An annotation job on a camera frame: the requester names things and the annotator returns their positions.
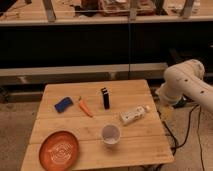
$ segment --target orange bowl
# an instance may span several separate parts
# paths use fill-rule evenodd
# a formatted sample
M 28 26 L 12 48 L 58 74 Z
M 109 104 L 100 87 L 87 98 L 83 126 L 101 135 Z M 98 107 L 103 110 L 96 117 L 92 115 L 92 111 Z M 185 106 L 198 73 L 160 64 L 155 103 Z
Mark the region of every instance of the orange bowl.
M 51 134 L 42 143 L 39 160 L 48 171 L 64 171 L 70 168 L 78 157 L 77 138 L 70 132 L 59 131 Z

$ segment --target orange carrot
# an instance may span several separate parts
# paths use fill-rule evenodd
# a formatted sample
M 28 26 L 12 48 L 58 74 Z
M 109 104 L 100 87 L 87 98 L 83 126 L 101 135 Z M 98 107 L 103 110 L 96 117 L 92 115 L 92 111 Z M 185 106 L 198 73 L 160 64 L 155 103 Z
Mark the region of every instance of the orange carrot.
M 78 105 L 81 108 L 81 110 L 83 110 L 84 113 L 87 114 L 87 116 L 93 117 L 91 111 L 89 110 L 89 108 L 86 105 L 86 102 L 81 97 L 79 98 Z

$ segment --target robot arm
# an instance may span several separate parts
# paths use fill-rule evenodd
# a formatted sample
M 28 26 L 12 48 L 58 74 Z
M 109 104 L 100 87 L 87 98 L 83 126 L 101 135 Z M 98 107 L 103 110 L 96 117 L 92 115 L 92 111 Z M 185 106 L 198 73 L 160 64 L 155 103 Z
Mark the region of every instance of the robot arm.
M 175 105 L 186 95 L 213 114 L 213 87 L 205 83 L 204 66 L 198 60 L 173 65 L 164 72 L 165 83 L 157 90 L 163 105 Z

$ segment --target floor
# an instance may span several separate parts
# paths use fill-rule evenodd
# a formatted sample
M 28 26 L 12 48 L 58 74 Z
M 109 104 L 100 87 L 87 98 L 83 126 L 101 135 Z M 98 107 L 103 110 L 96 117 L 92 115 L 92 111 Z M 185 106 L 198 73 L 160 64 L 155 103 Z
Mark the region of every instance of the floor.
M 36 118 L 39 102 L 0 104 L 0 171 L 18 171 L 21 168 L 30 133 Z M 167 124 L 182 143 L 186 134 L 188 114 L 192 105 L 175 109 Z M 198 143 L 198 109 L 192 113 L 189 138 L 177 150 L 175 161 L 162 167 L 162 171 L 202 171 L 200 146 Z M 213 115 L 202 112 L 200 139 L 203 149 L 203 163 L 206 171 L 213 171 Z M 101 169 L 143 171 L 154 170 L 143 167 Z

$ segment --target wire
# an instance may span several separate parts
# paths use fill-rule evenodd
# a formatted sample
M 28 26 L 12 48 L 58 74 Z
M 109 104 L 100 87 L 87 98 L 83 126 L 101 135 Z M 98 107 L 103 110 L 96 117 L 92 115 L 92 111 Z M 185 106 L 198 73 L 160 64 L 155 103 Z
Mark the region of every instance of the wire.
M 181 145 L 179 145 L 178 143 L 178 140 L 177 138 L 174 136 L 174 134 L 172 133 L 172 131 L 169 129 L 169 127 L 167 126 L 166 122 L 163 121 L 163 124 L 165 126 L 165 128 L 168 130 L 170 136 L 173 138 L 173 141 L 174 141 L 174 147 L 171 147 L 171 149 L 173 150 L 173 155 L 175 155 L 176 151 L 178 148 L 181 148 L 183 147 L 186 142 L 187 142 L 187 139 L 188 139 L 188 136 L 189 136 L 189 132 L 190 132 L 190 127 L 191 127 L 191 116 L 192 116 L 192 113 L 193 111 L 198 107 L 199 105 L 195 105 L 190 111 L 189 111 L 189 118 L 188 118 L 188 127 L 187 127 L 187 132 L 186 132 L 186 136 L 185 136 L 185 139 L 183 141 L 183 143 Z M 163 164 L 159 164 L 155 169 L 154 171 L 160 171 L 161 168 L 163 167 Z
M 199 146 L 200 146 L 201 165 L 202 165 L 203 171 L 205 171 L 205 167 L 204 167 L 204 163 L 203 163 L 203 149 L 202 149 L 201 139 L 200 139 L 200 134 L 199 134 L 199 129 L 200 129 L 200 115 L 201 115 L 201 107 L 200 107 L 200 110 L 199 110 L 199 113 L 198 113 L 197 136 L 198 136 L 198 142 L 199 142 Z
M 173 155 L 175 155 L 177 147 L 179 146 L 178 140 L 177 138 L 174 136 L 174 134 L 172 133 L 172 131 L 169 129 L 169 127 L 167 126 L 166 122 L 163 121 L 163 124 L 165 126 L 165 128 L 168 130 L 169 132 L 169 136 L 172 137 L 173 141 L 174 141 L 174 147 L 171 147 L 171 149 L 173 150 Z
M 130 79 L 130 72 L 131 72 L 131 58 L 132 58 L 132 35 L 131 35 L 131 23 L 130 23 L 130 17 L 128 18 L 128 48 L 129 48 L 129 54 L 128 54 L 128 80 Z
M 181 148 L 183 147 L 185 144 L 186 144 L 186 141 L 188 139 L 188 136 L 189 136 L 189 131 L 190 131 L 190 127 L 191 127 L 191 116 L 192 116 L 192 113 L 193 111 L 198 107 L 199 105 L 195 105 L 189 112 L 189 118 L 188 118 L 188 128 L 187 128 L 187 132 L 186 132 L 186 136 L 185 136 L 185 139 L 183 141 L 183 143 L 179 146 L 176 147 L 176 149 L 178 148 Z

